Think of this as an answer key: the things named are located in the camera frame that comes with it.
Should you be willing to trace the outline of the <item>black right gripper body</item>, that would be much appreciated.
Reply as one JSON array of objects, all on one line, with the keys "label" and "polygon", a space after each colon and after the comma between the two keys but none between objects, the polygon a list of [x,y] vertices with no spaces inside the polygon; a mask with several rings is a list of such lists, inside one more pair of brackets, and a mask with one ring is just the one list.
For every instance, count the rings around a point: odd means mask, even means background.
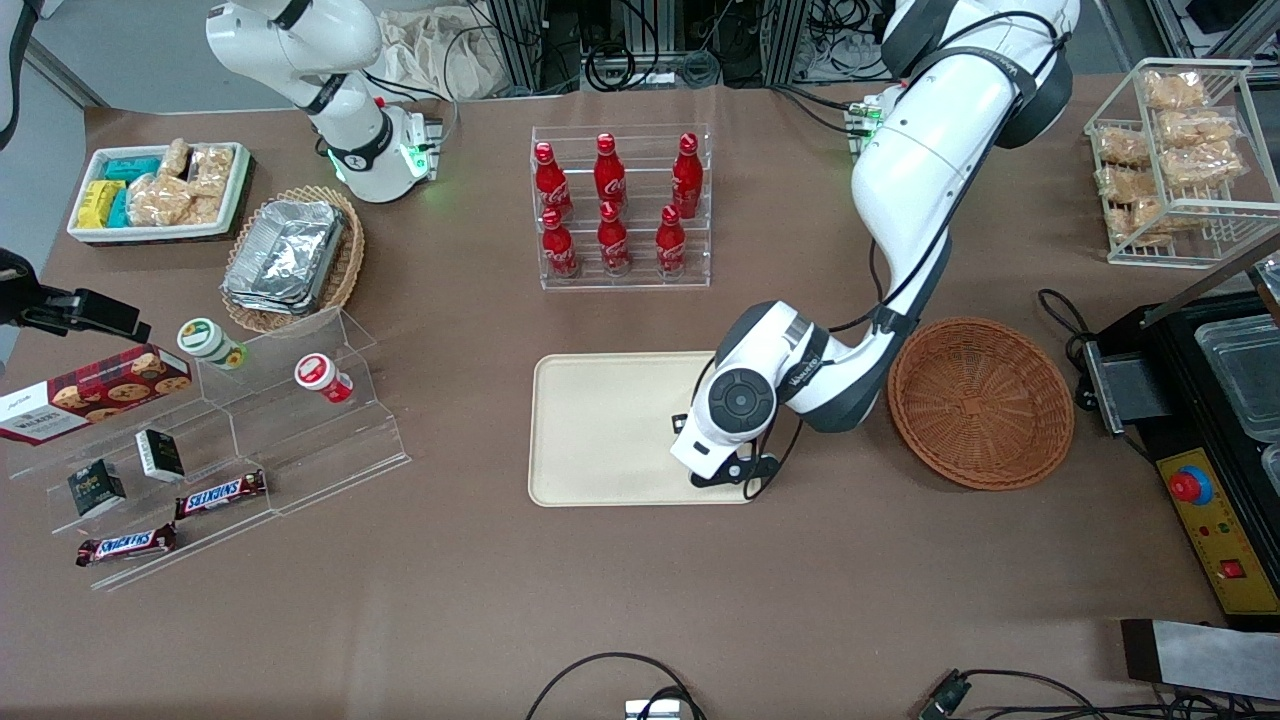
[{"label": "black right gripper body", "polygon": [[45,293],[33,266],[1,249],[1,324],[24,325],[26,315],[44,306]]}]

